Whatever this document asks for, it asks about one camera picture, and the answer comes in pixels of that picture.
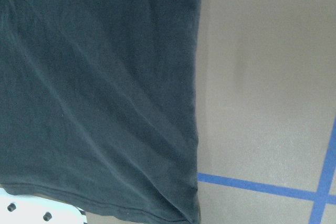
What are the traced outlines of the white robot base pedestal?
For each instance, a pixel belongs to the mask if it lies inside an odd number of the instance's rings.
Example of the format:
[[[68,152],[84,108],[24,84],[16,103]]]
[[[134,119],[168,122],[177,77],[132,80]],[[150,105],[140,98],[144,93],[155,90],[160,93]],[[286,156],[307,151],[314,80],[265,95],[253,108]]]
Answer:
[[[14,196],[1,188],[1,224],[84,224],[86,212],[79,207],[51,199]]]

